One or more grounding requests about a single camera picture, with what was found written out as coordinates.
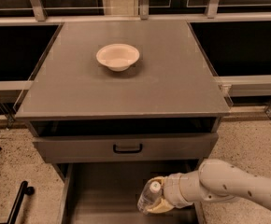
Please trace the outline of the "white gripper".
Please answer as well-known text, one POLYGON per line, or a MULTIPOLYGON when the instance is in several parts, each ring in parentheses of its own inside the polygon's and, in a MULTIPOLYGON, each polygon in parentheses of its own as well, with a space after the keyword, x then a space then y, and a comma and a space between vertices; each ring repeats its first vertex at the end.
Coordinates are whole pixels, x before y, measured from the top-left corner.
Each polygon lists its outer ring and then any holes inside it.
POLYGON ((173 208, 181 209, 193 205, 193 202, 187 200, 181 191, 181 186, 189 180, 185 174, 177 173, 169 176, 157 176, 154 179, 154 181, 159 182, 161 186, 164 186, 164 198, 161 198, 149 207, 149 213, 161 214, 168 212, 173 208))

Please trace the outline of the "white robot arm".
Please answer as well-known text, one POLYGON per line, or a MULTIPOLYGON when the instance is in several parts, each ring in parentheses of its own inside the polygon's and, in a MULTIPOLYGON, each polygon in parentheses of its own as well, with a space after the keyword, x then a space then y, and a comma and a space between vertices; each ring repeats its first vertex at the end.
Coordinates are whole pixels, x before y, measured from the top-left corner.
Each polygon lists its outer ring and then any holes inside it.
POLYGON ((145 213, 160 214, 195 202, 233 202, 247 199, 271 211, 271 178, 253 175, 231 163, 206 159, 197 171, 152 179, 160 196, 144 207, 145 213))

